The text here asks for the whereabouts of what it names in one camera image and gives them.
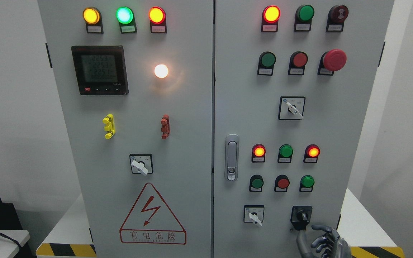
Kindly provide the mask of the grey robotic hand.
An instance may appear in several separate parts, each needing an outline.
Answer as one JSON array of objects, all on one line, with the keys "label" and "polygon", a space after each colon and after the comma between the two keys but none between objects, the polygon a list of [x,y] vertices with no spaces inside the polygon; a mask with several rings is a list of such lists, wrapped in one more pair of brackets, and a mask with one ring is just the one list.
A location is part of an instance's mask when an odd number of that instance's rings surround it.
[{"label": "grey robotic hand", "polygon": [[351,258],[351,246],[344,238],[341,238],[338,231],[326,225],[314,224],[313,230],[322,230],[324,235],[316,238],[311,245],[308,245],[305,230],[298,231],[296,238],[297,248],[302,258],[316,258],[311,249],[314,248],[316,253],[325,251],[321,255],[322,258]]}]

